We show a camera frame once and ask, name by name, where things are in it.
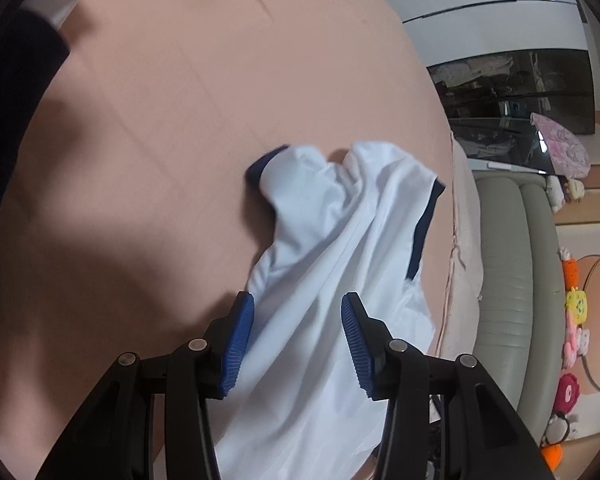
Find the orange round plush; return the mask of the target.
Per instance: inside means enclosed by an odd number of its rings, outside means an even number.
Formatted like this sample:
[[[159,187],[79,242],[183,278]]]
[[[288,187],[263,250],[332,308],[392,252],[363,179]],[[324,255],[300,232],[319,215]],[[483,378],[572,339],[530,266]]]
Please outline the orange round plush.
[[[558,468],[564,457],[564,451],[560,443],[543,445],[540,447],[540,452],[551,472]]]

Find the red strawberry bear plush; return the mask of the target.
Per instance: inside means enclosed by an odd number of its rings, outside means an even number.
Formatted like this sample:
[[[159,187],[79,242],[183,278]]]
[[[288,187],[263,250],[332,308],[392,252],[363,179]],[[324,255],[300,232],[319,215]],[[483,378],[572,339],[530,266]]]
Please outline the red strawberry bear plush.
[[[559,378],[553,412],[569,414],[577,404],[580,396],[578,378],[571,373],[562,374]]]

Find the orange plush toy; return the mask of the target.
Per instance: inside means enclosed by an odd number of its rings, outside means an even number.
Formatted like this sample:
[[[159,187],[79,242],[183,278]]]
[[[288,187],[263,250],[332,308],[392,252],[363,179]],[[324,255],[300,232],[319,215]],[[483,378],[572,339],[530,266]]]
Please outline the orange plush toy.
[[[579,267],[578,262],[565,247],[559,248],[559,257],[562,262],[562,272],[564,272],[565,289],[567,292],[577,289],[579,285]]]

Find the black white plush toy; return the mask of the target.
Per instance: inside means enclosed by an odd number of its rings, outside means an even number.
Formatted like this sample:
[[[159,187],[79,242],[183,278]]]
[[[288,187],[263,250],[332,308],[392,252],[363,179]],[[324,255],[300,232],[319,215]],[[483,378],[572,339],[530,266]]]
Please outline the black white plush toy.
[[[573,425],[577,421],[577,415],[565,414],[563,412],[554,413],[548,420],[544,434],[542,435],[541,445],[550,446],[564,443],[572,433]]]

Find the dark glass wardrobe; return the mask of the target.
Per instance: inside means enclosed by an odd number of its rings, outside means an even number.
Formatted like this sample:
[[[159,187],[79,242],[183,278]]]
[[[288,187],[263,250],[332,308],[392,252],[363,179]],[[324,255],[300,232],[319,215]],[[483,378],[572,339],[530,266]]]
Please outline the dark glass wardrobe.
[[[576,136],[595,131],[585,50],[529,49],[430,66],[452,133],[469,159],[554,172],[539,115]]]

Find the white wardrobe door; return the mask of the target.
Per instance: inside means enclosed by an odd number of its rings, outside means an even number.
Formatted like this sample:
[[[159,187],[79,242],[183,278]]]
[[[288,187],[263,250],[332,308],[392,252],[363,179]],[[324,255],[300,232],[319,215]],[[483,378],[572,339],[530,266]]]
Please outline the white wardrobe door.
[[[533,49],[588,47],[577,0],[387,0],[427,66]]]

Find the pink bed sheet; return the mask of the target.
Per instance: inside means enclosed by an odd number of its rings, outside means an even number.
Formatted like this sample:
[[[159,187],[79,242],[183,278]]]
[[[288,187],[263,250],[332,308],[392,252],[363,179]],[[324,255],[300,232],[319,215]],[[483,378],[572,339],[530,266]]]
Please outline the pink bed sheet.
[[[0,459],[31,479],[122,352],[230,307],[270,244],[245,169],[388,141],[451,182],[449,126],[386,0],[81,0],[0,212]]]

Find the grey leather headboard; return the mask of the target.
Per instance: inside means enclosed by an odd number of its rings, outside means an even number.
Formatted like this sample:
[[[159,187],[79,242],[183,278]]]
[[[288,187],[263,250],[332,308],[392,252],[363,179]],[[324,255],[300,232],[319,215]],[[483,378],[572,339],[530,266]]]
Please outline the grey leather headboard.
[[[565,289],[546,181],[477,171],[483,283],[474,353],[540,440],[562,371]]]

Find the yellow sponge plush toy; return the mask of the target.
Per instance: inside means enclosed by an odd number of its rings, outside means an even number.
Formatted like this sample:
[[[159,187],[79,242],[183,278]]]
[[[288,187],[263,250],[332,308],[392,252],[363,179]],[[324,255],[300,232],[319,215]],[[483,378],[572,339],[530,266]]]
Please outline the yellow sponge plush toy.
[[[572,288],[566,295],[566,310],[571,314],[573,323],[582,325],[588,317],[588,297],[581,289]]]

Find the beige waffle pillow cover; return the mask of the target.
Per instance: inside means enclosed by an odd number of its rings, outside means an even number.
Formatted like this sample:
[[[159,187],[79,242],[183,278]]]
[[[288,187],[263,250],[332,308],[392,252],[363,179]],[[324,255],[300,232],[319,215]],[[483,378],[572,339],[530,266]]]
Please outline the beige waffle pillow cover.
[[[453,141],[452,155],[453,245],[442,321],[434,347],[435,356],[451,360],[474,348],[483,285],[478,188],[457,141]]]

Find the dark navy garment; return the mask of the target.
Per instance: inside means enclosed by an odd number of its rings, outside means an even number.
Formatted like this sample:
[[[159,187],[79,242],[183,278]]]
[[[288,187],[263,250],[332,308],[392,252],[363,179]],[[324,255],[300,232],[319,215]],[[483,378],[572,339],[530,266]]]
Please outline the dark navy garment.
[[[68,55],[59,32],[32,12],[16,12],[0,31],[0,207],[23,135]]]

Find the white plush on headboard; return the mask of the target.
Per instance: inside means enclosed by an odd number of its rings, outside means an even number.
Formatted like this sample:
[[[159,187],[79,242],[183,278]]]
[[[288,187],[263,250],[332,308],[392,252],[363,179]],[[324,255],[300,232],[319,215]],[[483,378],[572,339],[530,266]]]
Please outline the white plush on headboard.
[[[578,202],[585,196],[585,187],[582,181],[577,179],[565,179],[558,176],[546,178],[546,195],[553,214],[569,202]]]

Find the white navy-trimmed shirt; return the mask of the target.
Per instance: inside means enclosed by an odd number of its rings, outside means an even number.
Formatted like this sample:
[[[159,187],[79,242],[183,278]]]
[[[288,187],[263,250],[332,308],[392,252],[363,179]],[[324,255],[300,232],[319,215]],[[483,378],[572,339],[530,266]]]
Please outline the white navy-trimmed shirt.
[[[275,229],[248,280],[254,321],[236,385],[211,411],[220,473],[349,479],[378,445],[386,407],[358,385],[341,300],[355,292],[389,330],[429,348],[419,267],[443,185],[386,142],[356,142],[342,162],[284,146],[246,178]]]

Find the pink rabbit plush toy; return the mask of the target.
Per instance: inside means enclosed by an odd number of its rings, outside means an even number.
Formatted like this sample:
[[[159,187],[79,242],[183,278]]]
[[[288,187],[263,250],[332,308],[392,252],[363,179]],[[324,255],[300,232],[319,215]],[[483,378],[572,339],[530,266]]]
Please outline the pink rabbit plush toy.
[[[562,368],[564,370],[570,370],[576,364],[577,359],[586,356],[590,339],[590,331],[578,325],[572,312],[567,311],[565,342],[562,345]]]

